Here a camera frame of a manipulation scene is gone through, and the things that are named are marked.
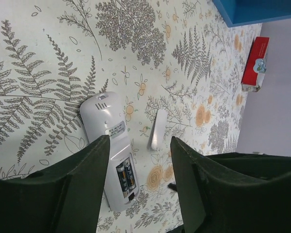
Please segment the white remote control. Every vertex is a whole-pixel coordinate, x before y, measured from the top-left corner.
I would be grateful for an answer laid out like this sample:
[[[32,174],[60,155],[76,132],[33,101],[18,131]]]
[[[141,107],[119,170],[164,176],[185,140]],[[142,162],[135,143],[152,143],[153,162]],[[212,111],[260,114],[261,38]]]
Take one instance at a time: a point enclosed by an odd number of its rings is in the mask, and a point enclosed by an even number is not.
[[[122,212],[137,201],[140,189],[120,96],[115,92],[95,94],[81,104],[80,114],[89,142],[102,135],[109,137],[109,162],[104,192],[110,209]],[[124,197],[116,167],[124,165],[127,158],[130,158],[136,187]]]

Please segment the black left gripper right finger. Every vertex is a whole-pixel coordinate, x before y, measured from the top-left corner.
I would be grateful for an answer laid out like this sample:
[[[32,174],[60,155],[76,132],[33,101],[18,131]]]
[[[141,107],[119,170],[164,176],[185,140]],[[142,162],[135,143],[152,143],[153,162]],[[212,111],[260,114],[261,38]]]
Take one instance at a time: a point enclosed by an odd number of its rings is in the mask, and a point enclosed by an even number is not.
[[[291,157],[170,149],[182,232],[291,233]]]

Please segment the white battery cover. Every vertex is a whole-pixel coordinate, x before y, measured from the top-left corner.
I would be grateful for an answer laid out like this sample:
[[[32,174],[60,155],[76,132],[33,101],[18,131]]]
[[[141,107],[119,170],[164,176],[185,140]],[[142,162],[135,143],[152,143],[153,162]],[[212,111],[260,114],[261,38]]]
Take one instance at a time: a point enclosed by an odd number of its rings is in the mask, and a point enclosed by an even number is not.
[[[148,145],[149,150],[158,150],[162,147],[164,141],[165,128],[167,125],[167,112],[159,109],[156,114],[154,128]]]

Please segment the black remote control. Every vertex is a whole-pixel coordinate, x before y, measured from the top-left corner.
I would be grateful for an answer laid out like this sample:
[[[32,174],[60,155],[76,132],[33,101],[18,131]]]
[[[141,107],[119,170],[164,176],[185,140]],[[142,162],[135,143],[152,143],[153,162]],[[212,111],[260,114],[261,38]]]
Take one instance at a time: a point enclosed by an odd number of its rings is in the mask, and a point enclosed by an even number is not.
[[[177,186],[174,183],[169,183],[168,184],[168,188],[170,188],[171,190],[177,192]]]

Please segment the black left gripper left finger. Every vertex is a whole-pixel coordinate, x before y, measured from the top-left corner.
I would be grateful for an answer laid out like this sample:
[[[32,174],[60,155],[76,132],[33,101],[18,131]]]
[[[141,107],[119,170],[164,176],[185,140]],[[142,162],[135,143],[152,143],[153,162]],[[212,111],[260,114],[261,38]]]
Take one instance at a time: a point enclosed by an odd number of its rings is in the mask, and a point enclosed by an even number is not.
[[[21,179],[0,180],[0,233],[94,233],[110,139]]]

